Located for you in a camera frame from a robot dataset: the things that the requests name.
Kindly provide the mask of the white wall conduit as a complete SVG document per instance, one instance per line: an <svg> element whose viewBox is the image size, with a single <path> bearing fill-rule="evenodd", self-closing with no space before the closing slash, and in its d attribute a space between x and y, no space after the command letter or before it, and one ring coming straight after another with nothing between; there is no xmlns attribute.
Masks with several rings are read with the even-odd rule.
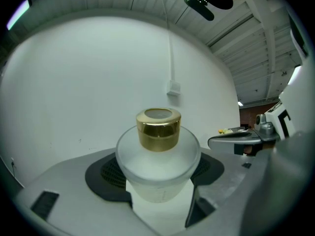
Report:
<svg viewBox="0 0 315 236"><path fill-rule="evenodd" d="M170 30L170 24L168 20L168 14L166 11L166 6L164 0L161 0L163 12L165 16L165 22L167 27L167 33L168 33L168 50L169 50L169 71L170 71L170 80L176 81L175 79L175 69L174 69L174 53L173 53L173 43L172 43L172 33Z"/></svg>

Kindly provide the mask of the clear glass jar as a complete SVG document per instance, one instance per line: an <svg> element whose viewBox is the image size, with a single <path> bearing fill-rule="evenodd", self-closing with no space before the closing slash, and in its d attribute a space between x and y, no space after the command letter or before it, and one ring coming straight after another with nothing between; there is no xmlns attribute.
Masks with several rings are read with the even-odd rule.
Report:
<svg viewBox="0 0 315 236"><path fill-rule="evenodd" d="M177 196L196 170L198 139L181 125L180 112L149 108L136 115L136 125L119 138L118 165L144 200L164 203Z"/></svg>

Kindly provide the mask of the white wall junction box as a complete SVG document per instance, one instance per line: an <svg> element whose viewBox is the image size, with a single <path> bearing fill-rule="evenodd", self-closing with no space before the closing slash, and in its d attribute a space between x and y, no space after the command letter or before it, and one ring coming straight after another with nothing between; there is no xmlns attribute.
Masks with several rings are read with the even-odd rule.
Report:
<svg viewBox="0 0 315 236"><path fill-rule="evenodd" d="M167 83L167 94L172 96L179 96L181 94L181 85L180 83L170 80Z"/></svg>

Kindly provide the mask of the person's white printed sweatshirt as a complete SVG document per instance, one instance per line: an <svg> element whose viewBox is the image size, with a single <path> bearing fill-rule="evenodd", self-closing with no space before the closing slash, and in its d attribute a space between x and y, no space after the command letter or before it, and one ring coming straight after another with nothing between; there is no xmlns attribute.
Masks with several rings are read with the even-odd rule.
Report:
<svg viewBox="0 0 315 236"><path fill-rule="evenodd" d="M296 131L315 130L315 67L304 63L280 95Z"/></svg>

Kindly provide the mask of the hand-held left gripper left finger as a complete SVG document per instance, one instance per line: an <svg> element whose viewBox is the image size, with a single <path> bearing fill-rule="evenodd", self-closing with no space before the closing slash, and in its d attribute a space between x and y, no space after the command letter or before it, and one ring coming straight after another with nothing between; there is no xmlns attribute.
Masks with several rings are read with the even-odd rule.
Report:
<svg viewBox="0 0 315 236"><path fill-rule="evenodd" d="M52 166L21 190L14 204L44 236L157 236L129 204L105 201L87 186L86 169L114 151L105 149ZM46 220L31 209L43 191L58 194Z"/></svg>

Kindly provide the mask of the ceiling light strip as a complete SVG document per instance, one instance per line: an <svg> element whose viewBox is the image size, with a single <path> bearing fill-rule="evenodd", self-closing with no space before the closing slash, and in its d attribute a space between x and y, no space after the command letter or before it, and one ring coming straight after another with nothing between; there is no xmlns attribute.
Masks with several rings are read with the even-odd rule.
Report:
<svg viewBox="0 0 315 236"><path fill-rule="evenodd" d="M293 82L296 80L296 78L299 76L299 73L300 73L300 70L301 70L302 66L301 65L298 65L294 68L293 72L292 72L292 75L288 81L288 85L292 85Z"/></svg>
<svg viewBox="0 0 315 236"><path fill-rule="evenodd" d="M29 0L24 0L19 7L15 10L6 24L7 30L11 30L16 22L24 15L24 13L30 8Z"/></svg>

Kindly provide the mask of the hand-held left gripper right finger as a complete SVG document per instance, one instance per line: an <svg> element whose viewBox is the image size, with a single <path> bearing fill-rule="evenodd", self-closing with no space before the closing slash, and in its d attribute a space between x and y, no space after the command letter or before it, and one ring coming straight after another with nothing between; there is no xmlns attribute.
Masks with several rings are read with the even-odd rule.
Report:
<svg viewBox="0 0 315 236"><path fill-rule="evenodd" d="M300 236L311 228L311 133L251 158L206 150L201 170L176 236Z"/></svg>

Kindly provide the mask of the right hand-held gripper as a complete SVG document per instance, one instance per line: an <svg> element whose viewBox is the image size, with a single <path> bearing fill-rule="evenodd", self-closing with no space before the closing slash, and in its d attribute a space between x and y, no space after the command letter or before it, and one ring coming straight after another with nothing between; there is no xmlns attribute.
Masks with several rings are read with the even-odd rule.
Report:
<svg viewBox="0 0 315 236"><path fill-rule="evenodd" d="M242 131L221 134L208 139L208 147L217 152L250 154L254 146L263 142L285 140L296 133L290 115L279 101L263 114L256 116L255 132Z"/></svg>

